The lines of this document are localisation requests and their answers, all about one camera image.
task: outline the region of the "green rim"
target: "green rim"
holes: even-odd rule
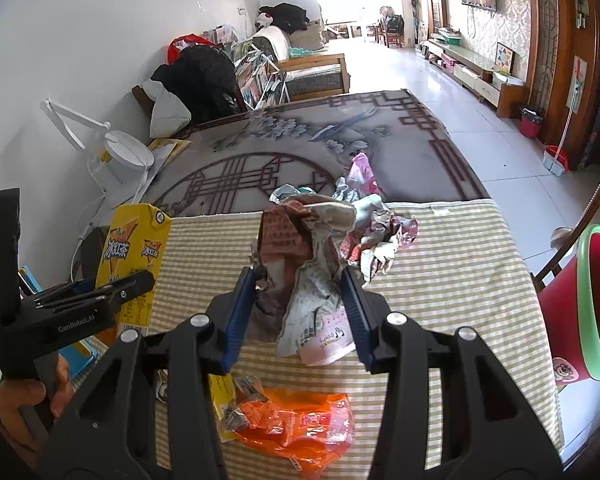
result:
[[[593,308],[593,293],[589,272],[589,247],[591,237],[594,234],[600,234],[600,225],[590,225],[580,237],[578,260],[576,262],[576,284],[578,288],[578,328],[580,330],[582,356],[589,375],[600,381],[600,333],[596,323],[596,312]]]

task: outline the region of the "red trash can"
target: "red trash can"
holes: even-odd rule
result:
[[[600,381],[600,225],[583,232],[576,257],[538,299],[557,383]]]
[[[529,139],[535,139],[542,129],[542,117],[530,108],[522,108],[520,133]]]

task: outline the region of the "floral pattern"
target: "floral pattern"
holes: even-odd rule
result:
[[[344,170],[350,166],[351,158],[364,151],[371,160],[374,153],[374,137],[386,137],[390,134],[386,126],[365,129],[358,125],[361,120],[376,113],[375,106],[365,112],[349,118],[339,124],[321,125],[298,123],[297,119],[282,119],[266,110],[253,110],[247,114],[248,124],[233,137],[227,137],[214,144],[216,151],[235,146],[241,139],[277,140],[281,137],[307,137],[309,142],[323,142],[329,152],[335,156]]]

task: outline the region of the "striped tablecloth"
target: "striped tablecloth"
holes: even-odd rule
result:
[[[512,375],[544,424],[555,446],[562,437],[549,344],[538,299],[509,229],[491,200],[392,203],[395,213],[418,219],[414,244],[400,250],[388,275],[369,290],[384,295],[422,326],[452,333],[473,326]],[[217,294],[232,290],[248,265],[250,242],[260,213],[174,218],[158,277],[150,333],[173,329],[203,312]],[[385,375],[371,376],[355,352],[332,365],[309,368],[299,358],[275,358],[273,345],[244,346],[235,374],[256,375],[265,386],[314,392],[346,392],[356,432],[345,456],[322,478],[365,479],[372,461],[386,390]],[[430,377],[427,467],[440,462],[442,405],[440,380]],[[156,413],[157,455],[169,463],[166,408]],[[231,442],[222,445],[233,480],[298,480],[288,460],[259,454]]]

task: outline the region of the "white desk lamp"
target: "white desk lamp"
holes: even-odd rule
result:
[[[42,109],[62,136],[87,158],[89,173],[111,208],[130,198],[132,203],[141,198],[138,194],[147,181],[149,168],[154,164],[154,154],[142,142],[125,132],[112,132],[109,122],[99,123],[49,99],[42,102]],[[71,131],[60,115],[95,130],[95,139],[89,143],[90,148]],[[102,160],[105,150],[111,155],[112,161]]]

